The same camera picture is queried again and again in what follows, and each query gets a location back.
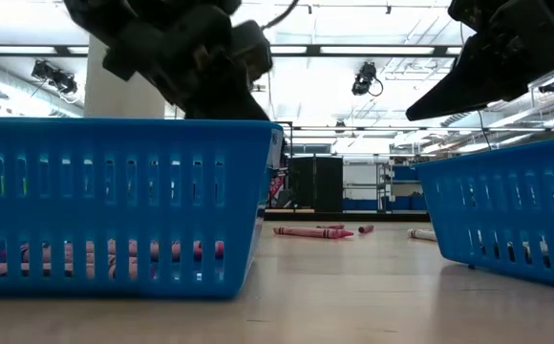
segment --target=floor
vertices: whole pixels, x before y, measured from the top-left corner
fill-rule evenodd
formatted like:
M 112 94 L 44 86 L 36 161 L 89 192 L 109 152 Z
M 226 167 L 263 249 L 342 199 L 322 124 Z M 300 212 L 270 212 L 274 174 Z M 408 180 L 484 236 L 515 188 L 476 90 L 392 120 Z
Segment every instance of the floor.
M 0 301 L 0 343 L 554 342 L 553 287 L 469 270 L 406 238 L 429 225 L 338 241 L 273 225 L 234 301 Z

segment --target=basket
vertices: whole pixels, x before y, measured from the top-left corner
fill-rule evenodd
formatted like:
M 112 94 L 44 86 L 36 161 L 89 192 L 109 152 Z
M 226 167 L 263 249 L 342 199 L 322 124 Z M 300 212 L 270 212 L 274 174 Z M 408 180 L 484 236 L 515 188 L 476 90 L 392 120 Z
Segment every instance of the basket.
M 236 295 L 281 142 L 260 121 L 0 119 L 0 295 Z
M 554 140 L 415 168 L 445 258 L 554 283 Z

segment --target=ceiling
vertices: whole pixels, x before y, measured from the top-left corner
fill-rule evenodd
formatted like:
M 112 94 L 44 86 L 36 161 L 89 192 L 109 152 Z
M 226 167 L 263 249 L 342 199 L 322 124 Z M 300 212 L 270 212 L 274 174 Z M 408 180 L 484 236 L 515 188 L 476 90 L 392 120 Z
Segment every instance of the ceiling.
M 233 15 L 233 24 L 268 22 L 286 9 L 289 1 L 244 0 Z M 307 0 L 291 15 L 265 32 L 272 44 L 405 44 L 461 45 L 473 32 L 447 14 L 450 0 Z M 58 0 L 0 0 L 0 44 L 87 45 L 88 35 L 69 18 Z M 30 77 L 35 58 L 0 57 L 0 69 L 20 79 Z M 55 67 L 75 74 L 83 105 L 85 58 L 50 58 Z M 380 97 L 355 97 L 354 75 L 365 61 L 377 67 L 383 82 Z M 450 70 L 452 58 L 279 57 L 259 84 L 267 92 L 254 93 L 276 120 L 298 125 L 334 125 L 337 119 L 351 126 L 436 126 L 445 118 L 410 123 L 406 109 L 436 85 Z M 497 104 L 485 125 L 533 106 L 531 97 L 511 104 Z M 463 120 L 479 126 L 476 117 Z M 354 140 L 367 146 L 368 142 Z

